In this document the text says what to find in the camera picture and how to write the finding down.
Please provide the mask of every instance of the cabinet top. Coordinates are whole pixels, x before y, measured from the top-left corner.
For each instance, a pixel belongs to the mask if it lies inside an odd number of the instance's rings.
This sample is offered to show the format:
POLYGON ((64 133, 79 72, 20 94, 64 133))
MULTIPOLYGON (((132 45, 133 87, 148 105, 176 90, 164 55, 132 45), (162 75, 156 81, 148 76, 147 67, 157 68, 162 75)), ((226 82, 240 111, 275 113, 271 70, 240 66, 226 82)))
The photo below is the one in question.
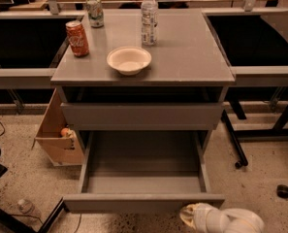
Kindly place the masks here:
POLYGON ((142 46, 140 10, 104 10, 105 26, 82 20, 89 55, 75 57, 70 47, 62 57, 52 85, 227 85, 235 78, 200 9, 159 10, 158 40, 142 46), (123 76, 107 63, 110 51, 141 47, 152 61, 136 76, 123 76))

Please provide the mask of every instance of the white object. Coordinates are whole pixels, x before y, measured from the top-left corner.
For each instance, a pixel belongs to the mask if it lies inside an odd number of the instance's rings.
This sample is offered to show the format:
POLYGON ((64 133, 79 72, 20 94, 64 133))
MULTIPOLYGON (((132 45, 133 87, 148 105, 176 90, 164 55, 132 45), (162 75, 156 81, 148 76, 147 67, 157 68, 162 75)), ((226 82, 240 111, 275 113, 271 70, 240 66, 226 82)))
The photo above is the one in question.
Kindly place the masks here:
POLYGON ((262 233, 259 216, 244 209, 220 211, 209 204, 191 204, 180 210, 180 218, 197 233, 262 233))
POLYGON ((154 45, 157 38, 158 3, 157 0, 142 2, 142 43, 154 45))
POLYGON ((107 62, 123 75, 136 75, 151 62, 151 54, 138 47, 122 47, 112 50, 107 62))
POLYGON ((41 212, 28 199, 20 199, 17 202, 18 210, 25 216, 29 216, 30 222, 36 222, 41 219, 41 212))

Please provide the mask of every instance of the plastic bottle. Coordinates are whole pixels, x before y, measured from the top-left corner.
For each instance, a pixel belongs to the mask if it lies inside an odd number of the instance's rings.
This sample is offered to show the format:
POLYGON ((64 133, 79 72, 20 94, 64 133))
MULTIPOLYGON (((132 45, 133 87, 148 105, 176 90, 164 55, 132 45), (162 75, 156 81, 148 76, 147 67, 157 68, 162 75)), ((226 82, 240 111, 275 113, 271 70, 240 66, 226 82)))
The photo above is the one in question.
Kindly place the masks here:
POLYGON ((28 221, 36 222, 41 219, 41 212, 35 205, 28 199, 20 199, 17 202, 19 211, 25 215, 29 216, 28 221))
POLYGON ((144 0, 142 2, 142 43, 144 45, 154 45, 156 43, 157 23, 157 0, 144 0))

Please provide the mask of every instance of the brown cardboard box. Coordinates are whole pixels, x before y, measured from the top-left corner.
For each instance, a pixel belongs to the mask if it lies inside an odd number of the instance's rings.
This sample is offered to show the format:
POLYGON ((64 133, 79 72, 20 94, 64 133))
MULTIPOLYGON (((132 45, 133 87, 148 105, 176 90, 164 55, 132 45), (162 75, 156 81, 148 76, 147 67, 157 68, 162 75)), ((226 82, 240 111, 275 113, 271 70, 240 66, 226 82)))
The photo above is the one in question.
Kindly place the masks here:
POLYGON ((75 132, 74 137, 60 136, 61 129, 67 125, 60 104, 61 99, 55 90, 35 140, 47 153, 53 165, 81 165, 83 152, 75 132))

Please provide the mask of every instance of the white bowl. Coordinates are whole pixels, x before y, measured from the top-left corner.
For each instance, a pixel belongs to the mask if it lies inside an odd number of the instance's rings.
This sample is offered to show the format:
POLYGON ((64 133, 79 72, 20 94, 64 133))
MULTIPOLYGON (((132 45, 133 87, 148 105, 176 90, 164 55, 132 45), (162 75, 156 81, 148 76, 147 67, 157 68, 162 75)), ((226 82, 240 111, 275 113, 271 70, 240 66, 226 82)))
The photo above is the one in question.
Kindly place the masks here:
POLYGON ((107 63, 123 75, 136 75, 151 62, 151 54, 138 47, 122 47, 112 50, 107 63))

